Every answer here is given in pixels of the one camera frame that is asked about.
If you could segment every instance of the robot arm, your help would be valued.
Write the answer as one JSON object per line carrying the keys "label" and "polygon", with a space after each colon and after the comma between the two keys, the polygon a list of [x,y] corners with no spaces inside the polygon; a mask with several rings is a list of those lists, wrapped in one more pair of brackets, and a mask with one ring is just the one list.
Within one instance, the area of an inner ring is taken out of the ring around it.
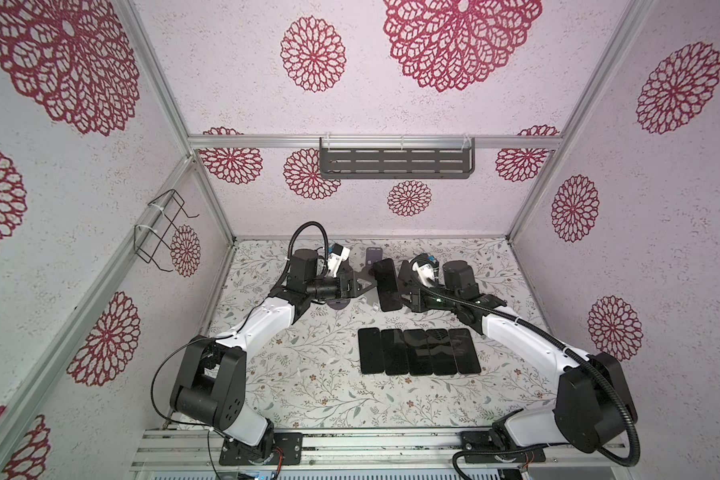
{"label": "robot arm", "polygon": [[[317,274],[316,250],[290,255],[285,285],[275,285],[240,326],[215,338],[198,336],[188,345],[170,405],[174,410],[239,442],[253,462],[272,454],[273,425],[245,403],[246,360],[280,331],[307,312],[315,300],[344,300],[376,287],[370,267],[355,272],[349,249],[334,244],[328,252],[327,274]],[[219,367],[216,377],[206,369]]]}
{"label": "robot arm", "polygon": [[[298,321],[313,301],[351,299],[376,287],[370,266],[355,272],[348,254],[348,249],[334,244],[326,253],[327,274],[319,276],[316,250],[293,252],[288,271],[281,277],[285,285],[273,287],[240,327],[216,338],[198,336],[186,348],[171,407],[224,432],[237,442],[240,455],[252,462],[267,459],[272,454],[274,429],[245,404],[247,357]],[[466,326],[528,361],[557,390],[556,402],[497,420],[489,431],[488,451],[527,451],[569,443],[583,452],[598,450],[620,465],[634,465],[639,458],[634,431],[637,415],[619,362],[607,353],[592,356],[568,346],[519,318],[503,300],[480,293],[466,262],[447,262],[442,271],[444,285],[438,282],[438,262],[427,254],[416,256],[403,262],[393,293],[412,312],[452,311]],[[215,378],[206,374],[206,369],[217,366]],[[630,437],[628,460],[603,449],[625,426]],[[633,456],[635,445],[638,453]]]}
{"label": "robot arm", "polygon": [[[520,318],[503,300],[480,294],[471,267],[462,260],[443,265],[445,284],[437,278],[439,264],[421,254],[400,269],[399,293],[413,312],[450,310],[466,326],[506,345],[550,381],[557,398],[545,407],[511,412],[491,429],[488,450],[511,451],[529,446],[569,443],[582,452],[595,450],[623,466],[640,457],[634,430],[637,414],[618,360],[595,356],[569,346]],[[604,449],[627,429],[630,456],[620,458]]]}

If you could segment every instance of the floral tablecloth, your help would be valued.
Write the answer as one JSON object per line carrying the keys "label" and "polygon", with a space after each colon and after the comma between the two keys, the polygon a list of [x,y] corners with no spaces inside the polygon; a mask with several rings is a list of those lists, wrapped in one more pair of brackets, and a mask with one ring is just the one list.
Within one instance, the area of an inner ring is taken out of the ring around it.
{"label": "floral tablecloth", "polygon": [[[339,240],[352,249],[356,270],[365,249],[380,246],[399,265],[429,252],[440,263],[466,260],[480,290],[506,300],[546,329],[505,240]],[[210,334],[238,324],[259,304],[285,265],[287,241],[240,242]],[[316,248],[321,241],[298,242]],[[485,426],[512,410],[546,405],[554,398],[547,379],[503,345],[472,332],[482,366],[470,376],[364,376],[357,330],[461,328],[454,314],[381,312],[372,296],[344,310],[313,305],[301,319],[249,358],[246,401],[277,428]]]}

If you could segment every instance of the wire basket holder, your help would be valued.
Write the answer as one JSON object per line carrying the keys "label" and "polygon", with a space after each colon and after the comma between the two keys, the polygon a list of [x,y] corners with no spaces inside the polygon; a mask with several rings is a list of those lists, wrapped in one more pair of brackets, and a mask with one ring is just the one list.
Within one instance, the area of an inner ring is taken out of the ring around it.
{"label": "wire basket holder", "polygon": [[[178,209],[173,214],[173,216],[168,216],[166,214],[166,209],[170,205],[171,201],[178,205]],[[187,218],[197,218],[200,216],[200,214],[197,215],[189,215],[186,210],[184,210],[184,204],[185,201],[174,189],[166,190],[164,193],[153,199],[151,202],[147,204],[147,206],[153,206],[154,208],[157,208],[160,210],[160,216],[155,218],[152,225],[144,225],[144,224],[138,224],[134,225],[134,253],[139,256],[142,260],[144,260],[147,264],[155,264],[158,269],[162,270],[163,272],[173,272],[173,270],[167,270],[164,269],[160,264],[157,263],[157,260],[155,260],[155,254],[157,253],[157,249],[160,248],[160,245],[165,245],[168,250],[171,250],[170,245],[168,245],[165,242],[165,236],[168,235],[168,232],[170,231],[171,227],[173,227],[174,230],[178,230],[179,227],[176,226],[174,221],[176,220],[176,217],[179,216],[179,213],[183,213],[184,216]],[[168,220],[168,225],[166,225],[165,231],[163,233],[159,233],[157,230],[155,230],[154,225],[157,223],[157,221],[164,217]],[[141,239],[141,242],[139,242],[138,237],[139,235],[146,229],[146,235],[144,238]],[[144,250],[142,246],[144,246],[144,243],[151,237],[154,236],[157,238],[157,245],[155,245],[155,248],[152,250],[152,252],[148,252],[147,250]]]}

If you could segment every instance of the black smartphone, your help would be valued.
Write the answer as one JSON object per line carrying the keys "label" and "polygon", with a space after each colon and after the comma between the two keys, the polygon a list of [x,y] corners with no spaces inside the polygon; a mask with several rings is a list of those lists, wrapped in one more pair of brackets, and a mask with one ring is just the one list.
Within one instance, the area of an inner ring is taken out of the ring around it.
{"label": "black smartphone", "polygon": [[456,360],[451,347],[451,337],[446,329],[427,330],[427,346],[435,375],[456,375]]}
{"label": "black smartphone", "polygon": [[408,357],[405,353],[402,330],[382,330],[382,350],[384,351],[384,370],[387,375],[408,373]]}
{"label": "black smartphone", "polygon": [[474,350],[472,335],[468,329],[452,329],[448,331],[451,337],[451,346],[454,349],[456,368],[462,375],[480,373],[480,360]]}
{"label": "black smartphone", "polygon": [[408,371],[413,376],[431,375],[432,362],[429,360],[427,333],[421,329],[403,332],[405,352],[408,356]]}
{"label": "black smartphone", "polygon": [[385,258],[373,264],[372,269],[382,312],[394,312],[403,308],[403,304],[400,302],[400,293],[398,293],[397,276],[394,273],[394,260]]}
{"label": "black smartphone", "polygon": [[377,328],[358,330],[358,347],[360,349],[360,373],[384,373],[384,353],[382,350],[382,334]]}

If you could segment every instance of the aluminum frame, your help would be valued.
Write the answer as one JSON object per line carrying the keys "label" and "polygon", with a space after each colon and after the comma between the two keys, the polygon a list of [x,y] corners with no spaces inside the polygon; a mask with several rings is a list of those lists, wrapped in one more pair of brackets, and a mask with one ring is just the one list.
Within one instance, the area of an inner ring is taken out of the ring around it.
{"label": "aluminum frame", "polygon": [[226,218],[224,209],[221,207],[219,198],[216,196],[216,192],[211,187],[210,179],[206,169],[202,167],[202,161],[198,157],[195,150],[190,146],[188,140],[188,133],[184,120],[179,112],[179,108],[176,106],[176,101],[171,93],[168,82],[163,74],[163,69],[160,67],[160,63],[157,61],[154,48],[150,43],[150,40],[146,36],[144,31],[144,24],[141,21],[136,6],[131,0],[111,0],[112,6],[114,7],[115,13],[117,14],[120,24],[123,25],[123,30],[128,35],[131,45],[134,48],[136,58],[139,61],[141,67],[142,78],[145,78],[147,83],[151,86],[154,95],[157,98],[157,103],[160,109],[165,115],[168,126],[173,133],[173,137],[182,148],[183,153],[187,156],[191,156],[199,168],[197,169],[198,174],[201,178],[200,191],[208,200],[209,206],[213,213],[216,225],[221,229],[222,234],[227,240],[228,244],[233,244],[235,236],[232,232],[229,220]]}
{"label": "aluminum frame", "polygon": [[189,136],[192,148],[414,148],[458,149],[469,146],[474,137],[475,148],[546,148],[555,149],[562,143],[560,136],[524,135],[199,135]]}
{"label": "aluminum frame", "polygon": [[[192,167],[191,158],[182,158],[160,188],[160,192],[180,188],[192,175]],[[159,218],[160,210],[147,206],[136,223],[153,226]],[[137,241],[144,241],[148,232],[148,229],[144,229]],[[106,304],[135,259],[134,238],[131,229],[128,229],[128,235],[117,247],[110,261],[77,303],[77,308],[34,364],[27,378],[19,385],[0,416],[0,473],[30,428],[56,381],[64,374],[78,347],[96,325],[101,312],[105,310]]]}
{"label": "aluminum frame", "polygon": [[541,165],[536,181],[512,222],[507,236],[510,243],[517,240],[541,198],[547,193],[550,182],[562,168],[568,153],[584,133],[586,123],[608,89],[608,85],[618,73],[619,66],[642,30],[654,3],[654,0],[631,0],[627,5],[584,92],[576,102],[573,113],[563,127],[562,143],[556,151],[550,153],[547,160]]}
{"label": "aluminum frame", "polygon": [[[367,468],[430,468],[452,470],[451,457],[461,451],[461,432],[480,428],[306,428],[277,429],[276,432],[300,432],[302,463],[288,466],[288,470],[350,470]],[[130,471],[192,471],[210,466],[208,432],[197,430],[147,430],[144,432]],[[221,451],[222,439],[211,435],[211,455],[214,462]],[[617,455],[625,455],[622,443],[607,446]],[[607,466],[613,463],[599,453],[586,454],[570,446],[549,447],[547,461],[535,468],[573,466]],[[480,464],[469,464],[479,467]],[[488,468],[516,468],[522,463],[483,464]],[[274,466],[256,466],[258,470],[272,470]],[[216,465],[222,472],[238,467]]]}

